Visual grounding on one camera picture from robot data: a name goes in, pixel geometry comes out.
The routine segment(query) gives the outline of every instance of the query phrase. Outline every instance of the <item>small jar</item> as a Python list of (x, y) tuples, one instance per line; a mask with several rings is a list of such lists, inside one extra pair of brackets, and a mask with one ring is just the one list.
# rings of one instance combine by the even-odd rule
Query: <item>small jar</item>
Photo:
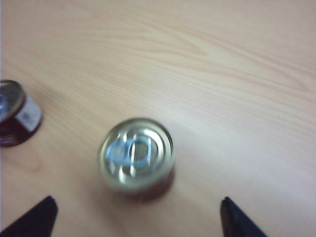
[(13, 80), (0, 82), (0, 145), (15, 146), (29, 139), (42, 119), (38, 105)]

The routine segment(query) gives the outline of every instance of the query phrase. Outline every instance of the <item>gold lid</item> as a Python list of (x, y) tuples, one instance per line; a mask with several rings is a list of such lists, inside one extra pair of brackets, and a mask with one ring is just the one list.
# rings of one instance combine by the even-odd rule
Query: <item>gold lid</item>
[(150, 188), (171, 171), (172, 138), (154, 120), (132, 118), (105, 136), (98, 159), (103, 179), (112, 189), (136, 193)]
[(0, 122), (16, 114), (25, 99), (22, 86), (13, 80), (0, 81)]

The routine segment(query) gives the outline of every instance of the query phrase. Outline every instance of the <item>light wood surface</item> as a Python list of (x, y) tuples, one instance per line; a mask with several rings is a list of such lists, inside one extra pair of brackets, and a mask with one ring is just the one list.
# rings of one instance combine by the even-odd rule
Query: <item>light wood surface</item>
[[(44, 120), (1, 149), (1, 227), (47, 195), (54, 237), (220, 237), (230, 196), (269, 236), (316, 235), (316, 2), (3, 0), (1, 78)], [(161, 199), (112, 194), (106, 132), (135, 116), (173, 135)]]

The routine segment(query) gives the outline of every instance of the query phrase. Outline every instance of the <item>pull tab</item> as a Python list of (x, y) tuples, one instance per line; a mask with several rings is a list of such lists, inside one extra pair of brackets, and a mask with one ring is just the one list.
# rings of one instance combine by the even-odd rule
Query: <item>pull tab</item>
[[(129, 155), (130, 149), (136, 142), (141, 142), (147, 145), (147, 155), (141, 160), (131, 160)], [(123, 166), (135, 166), (141, 168), (146, 166), (150, 161), (152, 153), (152, 146), (149, 139), (146, 137), (129, 138), (126, 142), (123, 140), (117, 140), (112, 142), (106, 149), (105, 159), (113, 163), (121, 164)]]

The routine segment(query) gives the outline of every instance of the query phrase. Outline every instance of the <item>can bottom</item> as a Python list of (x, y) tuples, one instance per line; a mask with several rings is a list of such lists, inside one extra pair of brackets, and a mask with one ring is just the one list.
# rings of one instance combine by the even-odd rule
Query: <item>can bottom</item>
[(131, 201), (152, 201), (157, 199), (169, 190), (175, 178), (175, 167), (171, 169), (171, 171), (160, 181), (154, 184), (147, 190), (135, 193), (135, 194), (127, 194), (121, 193), (124, 197)]

